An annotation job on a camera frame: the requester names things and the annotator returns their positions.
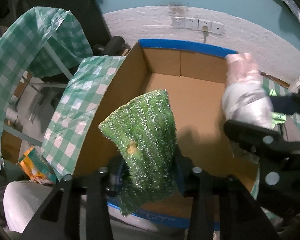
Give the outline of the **white wall socket strip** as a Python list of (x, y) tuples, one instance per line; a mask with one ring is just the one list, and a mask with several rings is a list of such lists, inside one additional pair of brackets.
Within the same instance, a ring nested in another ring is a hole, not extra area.
[(173, 16), (171, 25), (174, 28), (190, 29), (218, 35), (224, 34), (224, 24), (210, 20)]

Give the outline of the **black cylinder object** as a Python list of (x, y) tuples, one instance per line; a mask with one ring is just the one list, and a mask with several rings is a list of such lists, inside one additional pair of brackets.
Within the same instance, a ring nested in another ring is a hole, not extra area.
[(108, 55), (108, 56), (117, 56), (125, 49), (125, 40), (120, 36), (114, 36), (107, 43), (106, 46), (96, 44), (93, 47), (93, 55)]

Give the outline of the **green checkered plastic sheet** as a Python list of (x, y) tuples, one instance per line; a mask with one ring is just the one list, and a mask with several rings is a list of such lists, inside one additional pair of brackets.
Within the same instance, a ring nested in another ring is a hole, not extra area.
[(6, 110), (25, 72), (42, 79), (62, 73), (44, 49), (48, 44), (67, 69), (93, 54), (84, 31), (70, 12), (34, 7), (21, 15), (0, 38), (0, 170), (1, 136)]

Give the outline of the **orange snack package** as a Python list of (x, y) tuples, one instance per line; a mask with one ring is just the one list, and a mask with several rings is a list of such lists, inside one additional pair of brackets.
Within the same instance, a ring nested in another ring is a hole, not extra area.
[(34, 147), (23, 153), (18, 160), (18, 165), (31, 181), (47, 185), (57, 183), (52, 167)]

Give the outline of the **white pink soft doll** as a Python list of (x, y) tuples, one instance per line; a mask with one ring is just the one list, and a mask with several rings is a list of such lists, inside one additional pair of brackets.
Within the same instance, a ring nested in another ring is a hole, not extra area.
[(226, 120), (272, 129), (273, 106), (262, 88), (262, 76), (251, 54), (226, 55), (228, 67), (222, 109)]

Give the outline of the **blue edged cardboard box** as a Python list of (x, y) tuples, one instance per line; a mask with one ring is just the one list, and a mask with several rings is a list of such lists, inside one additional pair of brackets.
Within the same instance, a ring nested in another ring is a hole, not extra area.
[(257, 166), (232, 156), (223, 132), (222, 96), (226, 80), (225, 56), (231, 50), (176, 40), (139, 40), (118, 69), (105, 81), (94, 81), (100, 99), (77, 159), (74, 175), (84, 176), (107, 165), (115, 145), (99, 130), (111, 112), (145, 92), (165, 89), (174, 114), (178, 145), (184, 156), (209, 174), (235, 175), (252, 189)]

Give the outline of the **green checkered tablecloth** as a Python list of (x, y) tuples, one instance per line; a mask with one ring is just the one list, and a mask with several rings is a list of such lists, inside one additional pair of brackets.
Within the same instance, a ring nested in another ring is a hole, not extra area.
[(123, 56), (86, 58), (69, 81), (40, 149), (57, 179), (74, 174), (80, 150), (101, 99), (124, 60)]

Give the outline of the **white paper roll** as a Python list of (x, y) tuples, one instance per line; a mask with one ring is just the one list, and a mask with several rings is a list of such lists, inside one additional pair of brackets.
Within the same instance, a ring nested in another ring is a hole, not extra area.
[(29, 181), (9, 183), (3, 197), (8, 228), (22, 233), (51, 191), (52, 187)]

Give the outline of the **green sparkly scrubber cloth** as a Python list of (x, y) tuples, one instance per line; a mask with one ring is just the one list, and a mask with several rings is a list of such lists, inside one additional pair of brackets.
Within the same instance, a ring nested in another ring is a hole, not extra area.
[(129, 171), (119, 193), (122, 215), (174, 193), (172, 160), (177, 135), (166, 90), (137, 96), (113, 111), (98, 127), (115, 144)]

